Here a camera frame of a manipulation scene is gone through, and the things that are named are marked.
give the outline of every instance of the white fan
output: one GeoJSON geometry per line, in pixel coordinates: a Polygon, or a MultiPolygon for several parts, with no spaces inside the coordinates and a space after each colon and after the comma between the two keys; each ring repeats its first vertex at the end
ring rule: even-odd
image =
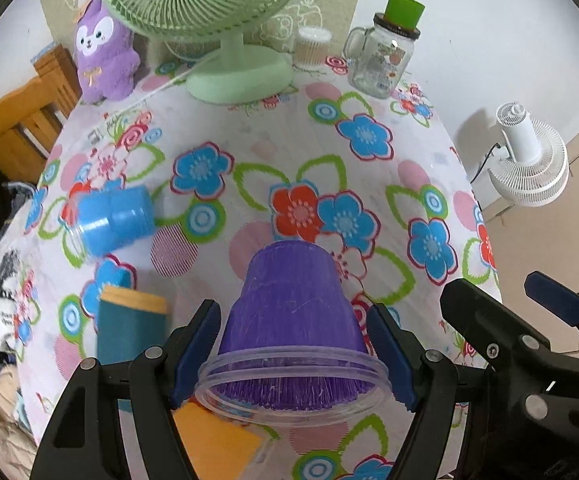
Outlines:
{"type": "Polygon", "coordinates": [[[516,205],[538,207],[556,200],[569,178],[567,147],[561,136],[516,102],[498,108],[496,119],[506,144],[489,167],[496,191],[516,205]]]}

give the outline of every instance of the red flower pattern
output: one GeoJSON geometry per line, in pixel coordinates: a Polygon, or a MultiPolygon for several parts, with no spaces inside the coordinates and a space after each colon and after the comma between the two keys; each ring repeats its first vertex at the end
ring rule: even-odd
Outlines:
{"type": "Polygon", "coordinates": [[[325,64],[332,69],[332,72],[338,75],[345,75],[348,71],[347,62],[342,57],[327,56],[325,64]]]}
{"type": "Polygon", "coordinates": [[[136,148],[143,139],[143,134],[149,128],[145,124],[132,124],[125,133],[122,134],[121,138],[116,143],[116,146],[125,146],[128,151],[132,148],[136,148]]]}
{"type": "Polygon", "coordinates": [[[454,146],[450,146],[449,150],[454,153],[454,155],[456,155],[456,158],[458,158],[458,161],[463,164],[463,161],[460,160],[460,155],[458,155],[458,152],[456,151],[456,148],[454,148],[454,146]]]}
{"type": "Polygon", "coordinates": [[[91,190],[92,184],[89,182],[89,180],[86,183],[77,182],[74,184],[74,186],[72,186],[72,189],[70,189],[70,193],[68,194],[68,201],[65,202],[63,210],[60,212],[61,220],[63,220],[63,222],[68,225],[68,227],[73,226],[76,222],[76,195],[79,193],[89,193],[91,190]]]}
{"type": "Polygon", "coordinates": [[[401,106],[403,107],[403,110],[406,110],[411,114],[416,113],[416,108],[414,107],[414,104],[410,100],[401,99],[401,106]]]}
{"type": "Polygon", "coordinates": [[[464,357],[467,357],[468,355],[470,357],[474,357],[476,355],[476,349],[470,345],[470,343],[468,343],[467,341],[465,341],[463,343],[463,351],[462,354],[464,357]]]}
{"type": "Polygon", "coordinates": [[[274,108],[276,108],[276,105],[279,103],[279,95],[274,94],[270,97],[266,97],[265,99],[263,99],[262,102],[265,108],[267,108],[268,110],[274,110],[274,108]]]}
{"type": "Polygon", "coordinates": [[[372,345],[369,335],[367,334],[367,313],[372,307],[372,301],[364,294],[359,294],[351,300],[351,306],[354,309],[354,314],[356,314],[356,319],[361,327],[361,333],[363,335],[363,340],[365,341],[365,346],[367,347],[367,352],[369,355],[376,355],[374,345],[372,345]]]}
{"type": "Polygon", "coordinates": [[[316,213],[318,197],[307,184],[297,184],[291,188],[281,187],[272,195],[274,225],[282,236],[299,236],[314,242],[323,222],[316,213]]]}
{"type": "Polygon", "coordinates": [[[21,320],[18,316],[12,316],[12,323],[14,324],[14,339],[18,339],[18,328],[21,325],[21,320]]]}
{"type": "Polygon", "coordinates": [[[34,284],[32,283],[34,280],[34,272],[31,270],[27,273],[25,277],[25,281],[23,282],[23,286],[21,287],[23,296],[28,298],[29,300],[32,299],[32,289],[34,288],[34,284]]]}
{"type": "Polygon", "coordinates": [[[478,238],[481,241],[481,258],[486,265],[492,267],[492,269],[496,269],[496,264],[493,260],[492,244],[490,243],[485,224],[477,225],[476,230],[478,232],[478,238]]]}
{"type": "Polygon", "coordinates": [[[152,121],[152,112],[146,111],[142,112],[140,116],[136,119],[136,124],[142,124],[143,126],[147,126],[152,121]]]}
{"type": "Polygon", "coordinates": [[[421,92],[421,89],[418,87],[416,83],[412,83],[410,85],[410,94],[413,94],[416,97],[423,97],[423,92],[421,92]]]}

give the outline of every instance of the power cord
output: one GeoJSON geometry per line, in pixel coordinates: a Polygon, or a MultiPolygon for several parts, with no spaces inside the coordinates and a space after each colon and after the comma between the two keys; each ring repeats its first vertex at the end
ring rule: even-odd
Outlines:
{"type": "Polygon", "coordinates": [[[487,153],[487,155],[485,156],[485,160],[483,161],[483,163],[481,164],[481,167],[478,168],[478,171],[476,171],[476,175],[474,175],[474,178],[472,179],[472,182],[470,182],[470,184],[474,184],[474,182],[476,182],[476,179],[478,178],[478,175],[481,174],[481,172],[483,171],[483,168],[485,167],[485,165],[487,164],[487,161],[489,160],[489,158],[492,156],[493,150],[495,150],[496,148],[500,148],[501,145],[497,142],[495,145],[492,146],[492,148],[489,150],[489,152],[487,153]]]}

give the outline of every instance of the teal container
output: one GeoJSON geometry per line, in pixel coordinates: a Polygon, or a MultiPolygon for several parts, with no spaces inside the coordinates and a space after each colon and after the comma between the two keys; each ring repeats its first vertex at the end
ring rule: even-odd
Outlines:
{"type": "MultiPolygon", "coordinates": [[[[167,339],[167,301],[130,288],[106,285],[98,311],[96,357],[103,365],[133,361],[167,339]]],[[[128,400],[119,408],[132,412],[128,400]]]]}

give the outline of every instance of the orange sponge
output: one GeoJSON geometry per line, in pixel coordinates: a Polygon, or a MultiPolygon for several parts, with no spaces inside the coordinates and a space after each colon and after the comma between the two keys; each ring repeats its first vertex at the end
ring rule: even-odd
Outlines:
{"type": "Polygon", "coordinates": [[[202,480],[236,480],[255,457],[263,439],[188,402],[174,413],[185,450],[202,480]]]}

